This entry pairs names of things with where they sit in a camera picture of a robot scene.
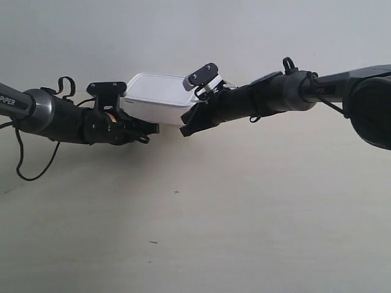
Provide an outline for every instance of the white box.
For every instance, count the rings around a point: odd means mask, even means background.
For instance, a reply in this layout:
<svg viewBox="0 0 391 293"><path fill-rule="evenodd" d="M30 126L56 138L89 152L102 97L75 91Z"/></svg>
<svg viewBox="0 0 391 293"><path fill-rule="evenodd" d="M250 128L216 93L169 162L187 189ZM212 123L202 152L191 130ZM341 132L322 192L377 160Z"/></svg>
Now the white box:
<svg viewBox="0 0 391 293"><path fill-rule="evenodd" d="M139 73L128 83L120 107L130 116L147 122L183 125L181 116L195 104L194 91L187 92L183 77Z"/></svg>

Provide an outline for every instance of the white plastic part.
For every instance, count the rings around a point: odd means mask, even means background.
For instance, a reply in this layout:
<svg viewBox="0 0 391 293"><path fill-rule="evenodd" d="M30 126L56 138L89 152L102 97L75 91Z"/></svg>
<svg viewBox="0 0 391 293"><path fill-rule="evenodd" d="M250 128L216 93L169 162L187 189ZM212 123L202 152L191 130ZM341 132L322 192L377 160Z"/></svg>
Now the white plastic part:
<svg viewBox="0 0 391 293"><path fill-rule="evenodd" d="M139 73L128 83L121 108L148 122L183 125L181 116L195 104L194 91L187 92L183 77Z"/></svg>

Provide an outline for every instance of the white wall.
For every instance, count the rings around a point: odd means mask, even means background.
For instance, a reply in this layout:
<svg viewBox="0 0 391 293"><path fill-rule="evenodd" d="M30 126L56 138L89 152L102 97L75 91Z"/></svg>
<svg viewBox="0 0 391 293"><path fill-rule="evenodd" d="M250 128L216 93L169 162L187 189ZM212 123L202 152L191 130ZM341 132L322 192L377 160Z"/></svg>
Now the white wall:
<svg viewBox="0 0 391 293"><path fill-rule="evenodd" d="M281 70L285 56L337 73L391 63L390 9L3 0L0 81L25 90L70 75L82 94L93 81L185 75L212 61L240 85ZM54 145L23 137L32 176ZM15 174L12 129L0 138L0 292L391 290L391 153L326 106L187 139L164 128L149 145L63 144L33 183Z"/></svg>

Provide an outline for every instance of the white plastic container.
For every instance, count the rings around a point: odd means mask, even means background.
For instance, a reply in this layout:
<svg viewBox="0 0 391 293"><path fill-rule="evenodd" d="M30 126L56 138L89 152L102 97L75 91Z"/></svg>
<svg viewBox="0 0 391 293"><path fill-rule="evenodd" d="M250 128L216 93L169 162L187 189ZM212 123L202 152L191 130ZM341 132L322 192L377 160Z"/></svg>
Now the white plastic container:
<svg viewBox="0 0 391 293"><path fill-rule="evenodd" d="M194 105L194 91L182 86L183 77L139 73L128 83L121 108L147 122L183 125L181 116Z"/></svg>

